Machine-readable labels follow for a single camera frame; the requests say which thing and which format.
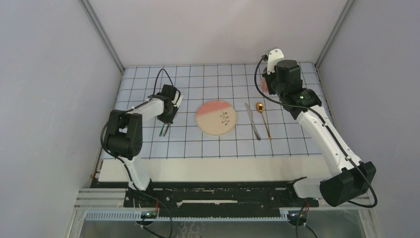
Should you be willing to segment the silver metal fork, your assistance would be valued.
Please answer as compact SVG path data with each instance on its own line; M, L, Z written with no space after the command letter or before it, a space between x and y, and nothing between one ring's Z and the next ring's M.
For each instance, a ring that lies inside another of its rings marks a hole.
M169 128L170 128L170 126L171 126L171 124L169 123L169 124L167 124L165 127L164 127L164 129L162 130L162 136L163 137L165 137L166 136L166 134L167 134L167 132L168 132L168 130L169 130Z

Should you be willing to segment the white checked tablecloth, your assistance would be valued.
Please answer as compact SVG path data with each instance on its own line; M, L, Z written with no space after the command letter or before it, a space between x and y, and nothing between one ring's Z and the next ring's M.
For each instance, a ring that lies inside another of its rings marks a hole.
M171 125L144 122L143 159L319 155L278 98L256 89L262 69L245 63L128 67L114 108L131 109L166 84L183 95Z

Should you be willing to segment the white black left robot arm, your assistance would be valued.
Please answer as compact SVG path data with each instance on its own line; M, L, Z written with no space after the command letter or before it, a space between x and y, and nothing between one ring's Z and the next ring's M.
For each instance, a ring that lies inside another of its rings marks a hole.
M153 204L155 194L147 189L152 180L138 157L143 147L143 125L158 119L164 125L160 136L165 136L183 98L179 89L165 84L160 92L135 107L125 111L112 110L100 133L102 149L123 164L129 187L138 190L135 199L144 207Z

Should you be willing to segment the cream pink branch plate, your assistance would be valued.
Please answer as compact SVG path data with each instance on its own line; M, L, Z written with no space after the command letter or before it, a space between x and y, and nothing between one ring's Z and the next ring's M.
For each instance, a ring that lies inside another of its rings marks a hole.
M229 133L237 123L237 113L225 101L210 101L198 108L195 115L196 125L208 135L222 136Z

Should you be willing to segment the metal spoon wooden handle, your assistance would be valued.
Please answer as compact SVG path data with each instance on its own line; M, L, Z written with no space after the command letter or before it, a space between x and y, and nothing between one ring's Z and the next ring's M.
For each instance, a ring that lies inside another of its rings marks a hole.
M256 103L256 110L257 110L258 113L260 113L260 115L263 119L264 126L265 126L265 129L266 129L267 136L268 136L269 140L272 140L268 124L267 124L266 119L264 117L264 105L263 105L263 103L261 103L261 102Z

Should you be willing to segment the iridescent rainbow fork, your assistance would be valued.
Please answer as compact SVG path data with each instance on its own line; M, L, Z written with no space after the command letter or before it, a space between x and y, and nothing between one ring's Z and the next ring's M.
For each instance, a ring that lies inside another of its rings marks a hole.
M164 130L164 127L165 127L165 124L163 124L163 125L162 125L162 127L161 127L161 129L160 129L160 132L159 132L159 137L161 137L161 136L162 136L162 134L163 134L163 130Z

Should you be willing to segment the metal cutlery piece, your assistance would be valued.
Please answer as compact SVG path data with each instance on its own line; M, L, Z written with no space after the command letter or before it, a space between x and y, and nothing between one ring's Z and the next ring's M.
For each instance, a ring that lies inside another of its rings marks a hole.
M252 130L253 130L253 133L254 133L256 139L258 141L261 141L261 136L259 135L258 130L257 130L256 125L255 125L255 122L254 122L252 109L251 109L250 105L247 104L247 103L245 103L244 106L247 110L247 113L248 113L248 116L249 116L249 119L250 119L250 122L251 122L251 127L252 127Z

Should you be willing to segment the pink patterned mug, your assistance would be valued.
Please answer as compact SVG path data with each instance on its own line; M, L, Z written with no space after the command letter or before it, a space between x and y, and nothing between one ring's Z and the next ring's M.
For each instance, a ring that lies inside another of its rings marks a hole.
M263 92L269 92L269 88L264 77L261 77L261 89Z

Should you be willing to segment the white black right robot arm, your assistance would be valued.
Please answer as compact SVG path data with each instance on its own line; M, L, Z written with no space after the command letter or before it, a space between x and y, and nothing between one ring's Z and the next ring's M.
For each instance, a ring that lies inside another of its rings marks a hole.
M343 203L361 206L353 201L370 191L377 196L371 182L376 174L372 162L363 162L340 136L328 118L322 101L314 90L303 87L301 68L295 60L276 59L268 62L262 72L269 94L277 95L281 105L292 118L310 135L325 159L329 178L300 178L286 192L287 202L300 206L306 198L322 198L328 205L337 207Z

